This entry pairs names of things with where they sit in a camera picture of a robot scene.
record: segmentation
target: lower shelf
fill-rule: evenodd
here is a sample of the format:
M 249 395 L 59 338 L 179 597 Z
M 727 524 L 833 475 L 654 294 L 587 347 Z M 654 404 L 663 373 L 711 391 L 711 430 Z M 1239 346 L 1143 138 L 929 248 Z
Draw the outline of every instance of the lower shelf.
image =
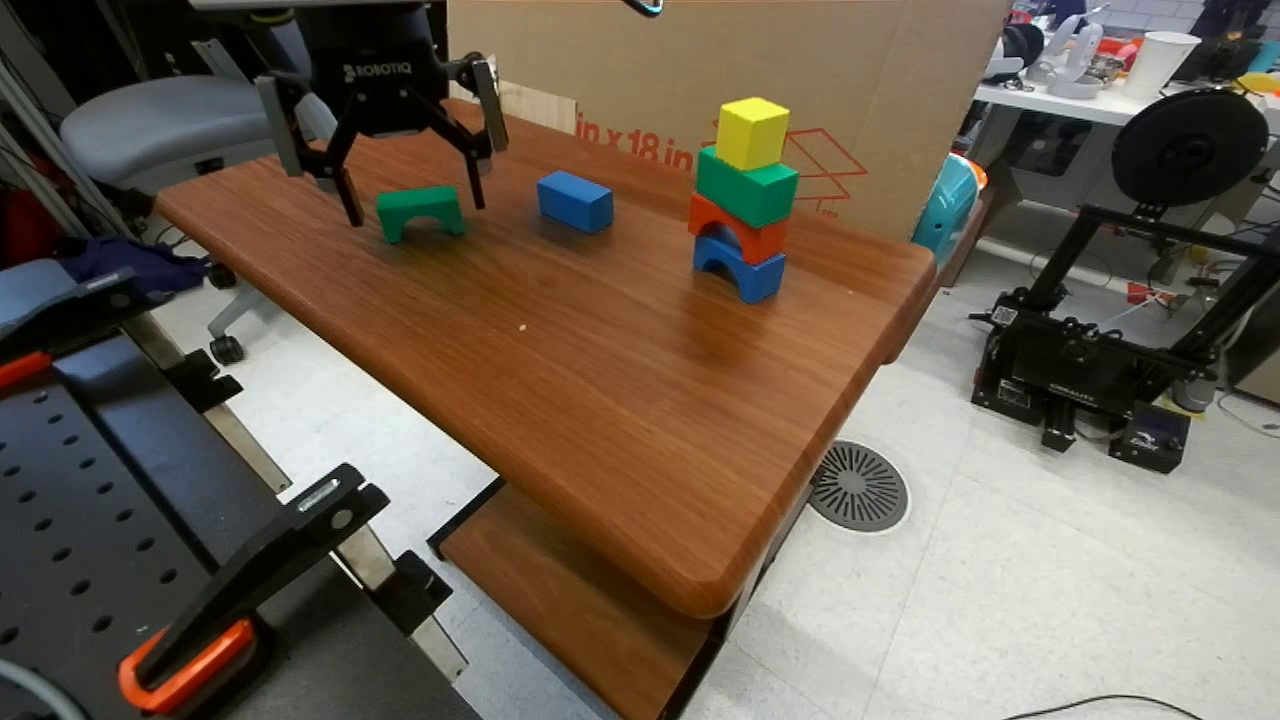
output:
M 715 622 L 675 617 L 508 485 L 431 544 L 622 717 L 683 703 L 719 644 Z

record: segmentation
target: floor drain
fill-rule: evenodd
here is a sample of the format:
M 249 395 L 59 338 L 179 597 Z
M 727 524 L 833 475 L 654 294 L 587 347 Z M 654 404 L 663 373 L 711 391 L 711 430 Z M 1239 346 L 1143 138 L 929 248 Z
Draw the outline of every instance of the floor drain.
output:
M 835 442 L 813 475 L 809 506 L 853 534 L 884 534 L 909 511 L 904 475 L 877 453 Z

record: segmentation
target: blue cube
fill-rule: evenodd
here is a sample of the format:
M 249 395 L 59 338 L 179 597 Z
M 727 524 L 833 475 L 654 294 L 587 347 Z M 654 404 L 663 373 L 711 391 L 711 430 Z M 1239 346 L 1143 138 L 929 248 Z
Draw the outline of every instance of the blue cube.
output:
M 611 189 L 571 172 L 536 182 L 539 215 L 571 233 L 598 238 L 611 223 Z

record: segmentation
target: green cube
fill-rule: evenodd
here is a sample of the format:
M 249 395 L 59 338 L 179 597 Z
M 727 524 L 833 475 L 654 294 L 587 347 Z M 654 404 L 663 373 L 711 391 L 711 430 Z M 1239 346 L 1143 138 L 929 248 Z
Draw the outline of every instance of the green cube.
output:
M 742 172 L 719 160 L 719 154 L 710 144 L 698 156 L 698 194 L 745 219 L 749 229 L 767 229 L 792 215 L 802 172 L 792 166 L 765 166 L 752 172 Z
M 466 206 L 458 202 L 453 184 L 378 198 L 378 219 L 386 223 L 387 245 L 404 245 L 404 223 L 414 223 L 416 215 L 436 219 L 447 238 L 466 238 Z

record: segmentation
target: chair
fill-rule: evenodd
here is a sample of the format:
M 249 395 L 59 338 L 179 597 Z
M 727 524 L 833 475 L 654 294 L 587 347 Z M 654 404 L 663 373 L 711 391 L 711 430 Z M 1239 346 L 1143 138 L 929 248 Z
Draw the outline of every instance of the chair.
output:
M 290 73 L 300 76 L 312 73 L 294 21 L 249 34 L 257 46 L 269 46 L 259 56 L 286 61 Z M 278 150 L 259 92 L 244 76 L 163 76 L 114 88 L 71 108 L 59 125 L 59 141 L 70 160 L 98 184 L 139 198 L 155 198 L 175 182 L 269 156 Z M 207 324 L 207 347 L 222 363 L 235 363 L 244 356 L 230 330 L 257 304 L 259 296 L 241 288 Z

